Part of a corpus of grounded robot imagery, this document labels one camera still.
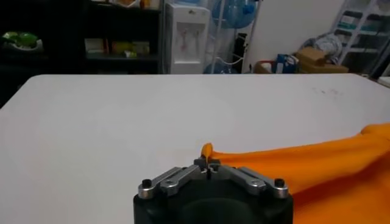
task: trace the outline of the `metal shelving rack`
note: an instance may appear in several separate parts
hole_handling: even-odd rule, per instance
[[[345,0],[333,24],[333,33],[347,37],[338,63],[349,67],[352,72],[372,74],[388,46],[390,10],[382,11],[379,1]],[[341,26],[343,16],[356,18],[358,23],[352,28]],[[375,30],[362,29],[372,21],[380,23],[380,26]]]

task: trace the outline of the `shelf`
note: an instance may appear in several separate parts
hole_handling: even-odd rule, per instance
[[[129,74],[158,72],[158,56],[145,55],[137,58],[125,58],[122,55],[93,53],[86,55],[88,70],[107,72],[127,71]]]
[[[115,54],[103,54],[103,53],[89,53],[87,54],[87,60],[88,61],[95,61],[95,62],[121,62],[121,63],[128,63],[128,62],[134,62],[134,61],[143,61],[143,62],[158,62],[157,55],[144,55],[139,56],[136,58],[126,58],[122,55],[115,55]]]
[[[351,48],[349,49],[350,53],[378,53],[378,50],[376,49],[370,49],[370,48]]]
[[[99,7],[101,9],[107,9],[107,10],[127,11],[127,13],[160,14],[160,12],[161,12],[160,9],[141,9],[138,7],[125,8],[125,7],[120,7],[118,5],[113,5],[113,4],[104,3],[104,2],[95,2],[95,1],[90,1],[90,5],[92,7]]]
[[[345,29],[345,28],[340,28],[340,27],[337,27],[337,30],[341,30],[341,31],[345,31],[345,32],[348,32],[348,33],[352,33],[354,30],[353,29]],[[376,32],[376,31],[365,31],[365,30],[361,30],[358,32],[358,34],[360,35],[369,35],[369,36],[377,36],[377,37],[386,37],[388,36],[388,33],[385,33],[385,32]]]

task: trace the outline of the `dark shelf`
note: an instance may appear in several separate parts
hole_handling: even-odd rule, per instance
[[[148,41],[157,53],[160,10],[123,8],[91,2],[88,5],[85,38],[114,41]]]
[[[115,10],[115,11],[123,11],[127,13],[152,13],[152,14],[160,14],[161,10],[160,9],[141,9],[138,7],[133,7],[133,8],[124,8],[120,7],[117,5],[109,4],[109,3],[104,3],[104,2],[94,2],[90,1],[90,7],[100,7],[100,8],[106,8],[109,10]]]
[[[143,55],[136,58],[126,58],[122,55],[115,54],[102,54],[102,53],[89,53],[87,54],[88,61],[96,61],[96,62],[113,62],[117,61],[120,63],[128,63],[128,62],[157,62],[157,55]]]
[[[87,68],[89,70],[148,72],[156,74],[158,71],[158,56],[145,55],[137,58],[125,58],[122,55],[107,55],[100,53],[87,54]]]

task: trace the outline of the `wall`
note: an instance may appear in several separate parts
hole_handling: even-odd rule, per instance
[[[329,32],[344,0],[264,0],[247,52],[249,63],[290,54],[304,41]]]

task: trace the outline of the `screw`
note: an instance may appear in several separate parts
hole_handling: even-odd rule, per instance
[[[281,178],[275,179],[275,187],[284,187],[285,186],[285,181]]]
[[[152,186],[151,179],[145,179],[142,181],[142,188],[150,188]]]
[[[252,180],[252,184],[260,184],[260,181],[258,181],[258,180]]]

